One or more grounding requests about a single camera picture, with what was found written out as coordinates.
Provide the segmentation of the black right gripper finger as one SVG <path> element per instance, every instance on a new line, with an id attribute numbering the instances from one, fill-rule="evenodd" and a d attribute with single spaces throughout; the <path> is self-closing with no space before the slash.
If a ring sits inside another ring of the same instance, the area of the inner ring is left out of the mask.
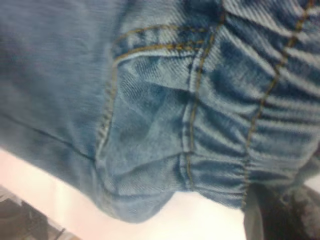
<path id="1" fill-rule="evenodd" d="M 247 240 L 318 240 L 320 194 L 302 185 L 284 195 L 250 186 L 243 226 Z"/>

